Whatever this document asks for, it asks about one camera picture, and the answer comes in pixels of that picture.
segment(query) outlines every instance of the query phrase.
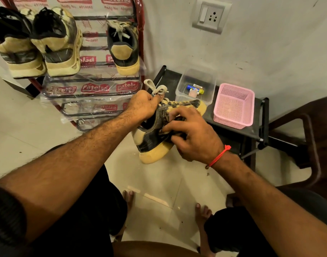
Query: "table top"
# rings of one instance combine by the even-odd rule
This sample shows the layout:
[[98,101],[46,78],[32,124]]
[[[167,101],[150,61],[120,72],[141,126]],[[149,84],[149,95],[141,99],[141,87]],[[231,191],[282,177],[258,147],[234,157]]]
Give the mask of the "table top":
[[[175,90],[178,86],[181,76],[182,76],[182,74],[180,74],[180,73],[166,69],[165,73],[163,74],[161,80],[158,83],[158,86],[159,85],[167,86],[169,93],[166,93],[165,97],[167,97],[171,101],[175,100]],[[216,103],[218,90],[219,90],[219,86],[216,86],[214,96],[213,96],[213,102],[212,102],[212,104],[210,104],[207,107],[206,112],[203,116],[205,121],[213,126],[220,127],[220,128],[235,132],[237,134],[241,134],[241,135],[247,136],[249,138],[253,138],[257,141],[260,141],[261,138],[259,136],[259,128],[260,128],[260,111],[261,111],[262,99],[255,98],[253,124],[251,126],[244,127],[243,129],[235,129],[235,128],[232,128],[232,127],[220,124],[220,123],[216,123],[213,120],[213,109],[214,109],[214,105]]]

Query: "shoe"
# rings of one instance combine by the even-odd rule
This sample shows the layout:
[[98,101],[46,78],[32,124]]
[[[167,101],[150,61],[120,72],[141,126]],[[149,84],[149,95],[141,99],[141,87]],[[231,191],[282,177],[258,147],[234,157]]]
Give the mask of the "shoe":
[[30,9],[21,12],[0,7],[0,55],[13,78],[39,77],[46,73],[43,58],[31,43]]
[[[149,79],[145,80],[144,84],[153,90],[153,95],[163,95],[167,92],[166,86],[161,85],[155,88],[154,83]],[[206,104],[203,101],[175,102],[164,98],[158,105],[155,114],[132,132],[134,142],[140,152],[140,160],[143,164],[151,164],[158,161],[173,147],[174,144],[170,139],[176,133],[160,134],[160,131],[168,124],[170,111],[181,105],[195,107],[201,115],[206,112]],[[176,120],[183,121],[184,118],[179,116]]]
[[117,71],[123,76],[134,76],[140,69],[137,28],[127,18],[107,21],[108,47]]
[[35,15],[31,41],[45,58],[50,76],[79,72],[83,35],[70,12],[61,7],[43,8]]

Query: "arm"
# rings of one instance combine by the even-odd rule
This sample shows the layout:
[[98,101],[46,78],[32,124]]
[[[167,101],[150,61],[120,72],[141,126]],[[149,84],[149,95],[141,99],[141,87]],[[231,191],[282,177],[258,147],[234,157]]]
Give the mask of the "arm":
[[[172,121],[177,115],[185,122]],[[162,131],[182,131],[187,140],[172,141],[184,159],[209,164],[224,145],[194,108],[179,107]],[[236,191],[255,223],[280,257],[327,256],[327,225],[248,168],[237,155],[226,152],[214,168]]]
[[141,90],[117,118],[0,179],[0,187],[24,207],[28,240],[37,238],[67,212],[118,144],[153,115],[161,99]]

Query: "red metal frame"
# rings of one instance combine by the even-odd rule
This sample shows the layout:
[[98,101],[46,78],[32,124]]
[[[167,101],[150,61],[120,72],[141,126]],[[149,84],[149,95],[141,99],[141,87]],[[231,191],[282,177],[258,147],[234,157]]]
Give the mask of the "red metal frame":
[[[7,8],[17,10],[16,5],[13,0],[0,0],[3,5]],[[143,9],[143,1],[142,0],[135,0],[136,5],[136,17],[137,17],[137,23],[138,23],[138,42],[140,44],[140,57],[142,61],[144,61],[144,39],[143,39],[143,30],[144,30],[144,9]],[[141,81],[143,82],[145,79],[145,76],[141,76]],[[38,91],[41,92],[42,86],[35,78],[29,78],[29,81],[36,87]],[[53,103],[56,109],[61,111],[62,107],[56,103]],[[76,122],[71,121],[71,124],[76,127]]]

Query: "foot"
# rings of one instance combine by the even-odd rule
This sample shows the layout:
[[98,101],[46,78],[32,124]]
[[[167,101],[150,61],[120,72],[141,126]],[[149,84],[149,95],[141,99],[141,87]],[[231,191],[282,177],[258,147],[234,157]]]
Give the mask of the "foot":
[[204,206],[204,209],[201,210],[201,206],[199,203],[196,204],[195,210],[196,210],[195,220],[199,228],[199,234],[200,234],[200,254],[206,257],[215,257],[216,254],[211,251],[209,247],[207,234],[204,230],[204,224],[206,220],[208,220],[209,217],[212,215],[212,211],[207,206]]
[[[124,200],[125,200],[125,202],[127,204],[127,207],[128,207],[128,212],[126,214],[126,219],[128,219],[129,213],[130,213],[131,209],[133,208],[135,193],[134,193],[134,191],[127,192],[126,190],[124,190],[122,195],[123,195],[123,198],[124,198]],[[123,225],[122,229],[120,230],[120,232],[115,236],[115,240],[120,241],[120,239],[122,239],[122,238],[119,238],[119,237],[123,235],[123,233],[124,233],[124,231],[126,229],[125,223],[126,223],[126,220],[125,220],[124,225]]]

